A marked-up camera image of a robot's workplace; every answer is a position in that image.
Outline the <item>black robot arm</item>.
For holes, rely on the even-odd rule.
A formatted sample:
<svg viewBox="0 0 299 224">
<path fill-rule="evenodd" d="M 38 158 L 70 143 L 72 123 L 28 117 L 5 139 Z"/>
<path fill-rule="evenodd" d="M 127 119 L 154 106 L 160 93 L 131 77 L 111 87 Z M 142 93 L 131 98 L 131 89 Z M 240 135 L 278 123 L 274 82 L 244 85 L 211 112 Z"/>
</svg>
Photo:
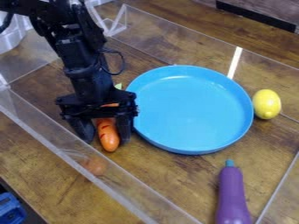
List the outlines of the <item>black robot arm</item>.
<svg viewBox="0 0 299 224">
<path fill-rule="evenodd" d="M 91 143 L 96 134 L 92 120 L 115 118 L 120 142 L 130 140 L 136 112 L 136 94 L 114 86 L 104 54 L 104 30 L 94 21 L 84 0 L 0 0 L 7 13 L 0 32 L 13 15 L 27 16 L 38 34 L 59 55 L 75 93 L 56 99 L 60 116 L 79 138 Z"/>
</svg>

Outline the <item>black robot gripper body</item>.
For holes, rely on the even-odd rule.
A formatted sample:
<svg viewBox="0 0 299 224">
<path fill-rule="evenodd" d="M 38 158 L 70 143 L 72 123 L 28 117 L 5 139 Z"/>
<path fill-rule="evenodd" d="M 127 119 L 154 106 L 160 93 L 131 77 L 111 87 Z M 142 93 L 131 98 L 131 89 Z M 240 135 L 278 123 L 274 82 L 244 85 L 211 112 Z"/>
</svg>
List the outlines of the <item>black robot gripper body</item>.
<svg viewBox="0 0 299 224">
<path fill-rule="evenodd" d="M 138 116 L 136 94 L 115 88 L 107 64 L 66 66 L 63 71 L 75 91 L 56 99 L 64 120 L 108 117 L 134 120 Z"/>
</svg>

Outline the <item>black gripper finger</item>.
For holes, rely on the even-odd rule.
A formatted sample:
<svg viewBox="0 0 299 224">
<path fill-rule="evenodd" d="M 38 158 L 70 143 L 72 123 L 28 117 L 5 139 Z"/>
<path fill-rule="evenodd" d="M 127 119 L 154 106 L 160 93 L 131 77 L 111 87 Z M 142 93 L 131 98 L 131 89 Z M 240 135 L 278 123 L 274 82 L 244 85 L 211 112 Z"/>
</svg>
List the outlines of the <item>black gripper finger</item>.
<svg viewBox="0 0 299 224">
<path fill-rule="evenodd" d="M 68 119 L 70 126 L 74 128 L 79 138 L 90 144 L 94 141 L 96 129 L 90 119 L 71 117 Z"/>
<path fill-rule="evenodd" d="M 116 118 L 116 130 L 120 136 L 120 143 L 126 144 L 131 139 L 132 134 L 132 119 L 127 115 L 120 115 Z"/>
</svg>

